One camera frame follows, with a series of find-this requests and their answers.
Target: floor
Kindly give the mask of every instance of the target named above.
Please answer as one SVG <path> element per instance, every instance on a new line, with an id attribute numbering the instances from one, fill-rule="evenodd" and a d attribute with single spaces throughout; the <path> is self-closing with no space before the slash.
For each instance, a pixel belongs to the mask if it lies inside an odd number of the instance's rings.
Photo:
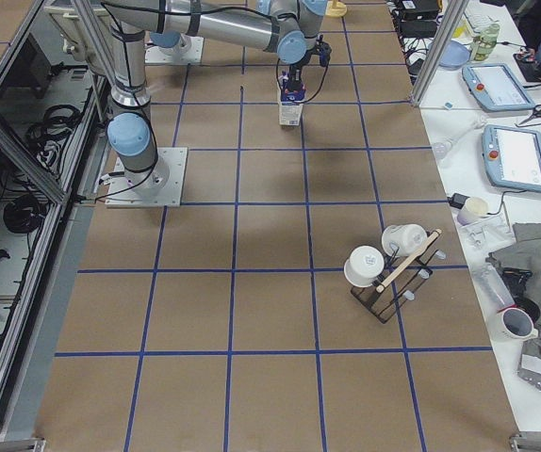
<path id="1" fill-rule="evenodd" d="M 148 68 L 178 209 L 95 207 L 36 433 L 60 451 L 504 452 L 516 431 L 384 3 L 325 19 L 332 67 L 278 125 L 273 55 L 207 41 Z M 304 80 L 316 90 L 322 69 Z M 441 228 L 447 259 L 386 324 L 351 250 Z"/>

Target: white mounting plate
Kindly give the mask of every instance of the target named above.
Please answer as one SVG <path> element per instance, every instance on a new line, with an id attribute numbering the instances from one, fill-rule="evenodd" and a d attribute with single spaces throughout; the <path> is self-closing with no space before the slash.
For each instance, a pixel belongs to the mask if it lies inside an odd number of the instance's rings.
<path id="1" fill-rule="evenodd" d="M 164 54 L 159 47 L 149 47 L 145 52 L 145 64 L 149 66 L 186 66 L 188 64 L 201 64 L 204 54 L 204 38 L 191 38 L 191 47 L 180 56 Z"/>
<path id="2" fill-rule="evenodd" d="M 107 207 L 178 207 L 183 194 L 183 181 L 185 180 L 185 168 L 187 167 L 187 148 L 157 148 L 159 158 L 163 159 L 170 168 L 168 182 L 155 194 L 150 196 L 141 195 L 135 190 L 128 190 L 116 196 L 106 198 Z M 118 158 L 114 171 L 123 171 L 123 164 Z M 125 177 L 111 179 L 109 193 L 128 188 Z"/>

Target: clear bottle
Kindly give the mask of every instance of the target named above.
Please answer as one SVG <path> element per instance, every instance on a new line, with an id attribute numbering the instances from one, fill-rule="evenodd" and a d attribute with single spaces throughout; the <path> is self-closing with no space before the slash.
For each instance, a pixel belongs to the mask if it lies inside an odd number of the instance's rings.
<path id="1" fill-rule="evenodd" d="M 471 58 L 474 61 L 485 61 L 497 45 L 500 25 L 493 23 L 471 44 Z"/>

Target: scissors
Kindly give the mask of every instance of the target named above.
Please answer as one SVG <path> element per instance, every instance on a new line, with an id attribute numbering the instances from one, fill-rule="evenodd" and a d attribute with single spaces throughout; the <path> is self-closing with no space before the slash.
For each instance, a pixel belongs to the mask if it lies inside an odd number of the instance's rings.
<path id="1" fill-rule="evenodd" d="M 522 124 L 525 124 L 526 122 L 528 121 L 531 121 L 531 120 L 534 120 L 536 118 L 541 118 L 541 104 L 538 104 L 536 105 L 534 108 L 533 108 L 533 113 L 531 113 L 531 116 L 529 116 L 528 118 L 526 118 L 524 121 L 516 124 L 516 126 L 521 126 Z"/>

